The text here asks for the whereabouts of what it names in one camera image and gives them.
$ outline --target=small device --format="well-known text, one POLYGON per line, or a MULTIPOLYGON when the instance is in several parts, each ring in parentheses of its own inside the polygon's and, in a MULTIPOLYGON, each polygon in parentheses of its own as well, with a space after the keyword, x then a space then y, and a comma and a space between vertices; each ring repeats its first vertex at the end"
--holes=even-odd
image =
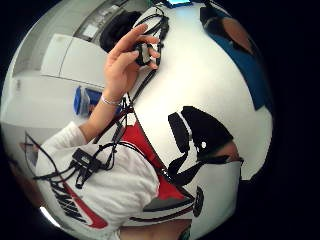
POLYGON ((190 0, 162 0, 168 8, 192 5, 190 0))
POLYGON ((72 165, 79 169, 79 174, 76 180, 76 187, 81 189, 85 181, 93 174, 99 171, 102 163, 90 154, 78 148, 72 155, 72 165))
POLYGON ((150 60, 150 54, 149 54, 149 47, 151 45, 144 43, 144 42, 140 42, 137 43, 133 49, 139 51, 139 56, 136 59, 136 63, 140 66, 144 66, 147 65, 151 60, 150 60))

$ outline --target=hand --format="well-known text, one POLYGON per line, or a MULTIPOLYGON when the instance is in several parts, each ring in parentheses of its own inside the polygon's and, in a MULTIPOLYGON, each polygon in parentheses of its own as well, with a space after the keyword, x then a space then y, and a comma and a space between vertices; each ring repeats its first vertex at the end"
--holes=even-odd
MULTIPOLYGON (((138 51, 131 51, 136 42, 146 42, 156 44, 159 39, 153 36, 142 35, 148 26, 141 24, 133 28, 123 36, 116 46, 109 52, 105 64, 106 91, 108 100, 118 101, 122 96, 129 92, 134 86, 138 77, 140 66, 135 62, 138 57, 138 51)), ((149 54, 154 57, 160 57, 160 54, 153 48, 149 48, 149 54)), ((151 61, 149 67, 157 69, 158 66, 151 61)))

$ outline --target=red logo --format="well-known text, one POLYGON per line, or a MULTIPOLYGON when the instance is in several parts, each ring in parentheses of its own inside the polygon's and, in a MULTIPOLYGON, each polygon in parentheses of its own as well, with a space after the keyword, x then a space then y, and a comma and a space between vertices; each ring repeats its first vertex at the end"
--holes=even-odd
POLYGON ((72 197, 72 199, 75 201, 75 203, 81 208, 83 212, 86 213, 88 218, 91 219, 92 223, 89 225, 92 228, 105 228, 108 226, 108 222, 105 221, 103 218, 101 218, 99 215, 97 215, 94 211, 92 211, 82 200, 78 197, 78 195, 68 186, 68 184, 63 183, 63 187, 66 189, 66 191, 69 193, 69 195, 72 197))

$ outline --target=bracelet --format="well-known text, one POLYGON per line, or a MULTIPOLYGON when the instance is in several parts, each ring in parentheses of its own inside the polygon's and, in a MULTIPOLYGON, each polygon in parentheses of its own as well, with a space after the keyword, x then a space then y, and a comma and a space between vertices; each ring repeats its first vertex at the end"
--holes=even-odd
POLYGON ((101 95, 101 100, 102 102, 104 102, 105 104, 110 104, 110 105, 114 105, 114 106, 119 106, 121 103, 121 100, 117 101, 117 102, 113 102, 113 101, 108 101, 103 95, 101 95))

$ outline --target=black fabric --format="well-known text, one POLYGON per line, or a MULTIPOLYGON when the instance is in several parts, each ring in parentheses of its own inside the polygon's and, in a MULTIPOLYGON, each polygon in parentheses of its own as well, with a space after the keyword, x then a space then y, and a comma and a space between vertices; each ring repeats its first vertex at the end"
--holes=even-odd
POLYGON ((202 25, 205 25, 210 18, 217 17, 217 16, 218 14, 214 11, 214 8, 208 8, 208 7, 200 8, 200 21, 202 25))
POLYGON ((190 150, 189 146, 189 133, 183 120, 178 113, 172 113, 168 116, 168 122, 170 124, 174 139, 181 153, 190 150))
POLYGON ((180 167, 182 166, 184 161, 187 159, 187 157, 188 157, 188 152, 185 152, 181 157, 173 160, 169 164, 169 168, 168 168, 169 176, 174 176, 178 173, 180 167))
POLYGON ((201 187, 197 187, 197 196, 194 202, 193 215, 199 217, 203 207, 204 195, 201 187))
POLYGON ((127 34, 134 23, 141 16, 140 12, 123 12, 114 17, 106 26, 100 36, 100 46, 106 52, 110 52, 116 43, 127 34))
POLYGON ((208 113, 192 106, 183 107, 181 113, 192 131, 198 158, 217 151, 233 139, 227 128, 208 113))

